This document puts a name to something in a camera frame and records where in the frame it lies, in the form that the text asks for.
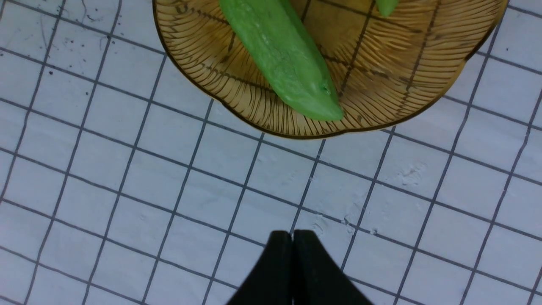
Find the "amber glass plate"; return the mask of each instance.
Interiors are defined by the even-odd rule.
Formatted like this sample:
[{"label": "amber glass plate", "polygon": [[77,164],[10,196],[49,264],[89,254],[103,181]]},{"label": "amber glass plate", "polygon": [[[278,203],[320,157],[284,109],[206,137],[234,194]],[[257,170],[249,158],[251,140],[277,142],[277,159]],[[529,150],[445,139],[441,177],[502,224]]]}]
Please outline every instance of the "amber glass plate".
[{"label": "amber glass plate", "polygon": [[326,60],[345,112],[339,122],[320,122],[276,96],[218,0],[153,1],[160,39],[179,70],[243,121],[289,138],[376,130],[420,114],[450,88],[507,4],[400,0],[384,19],[372,0],[292,0]]}]

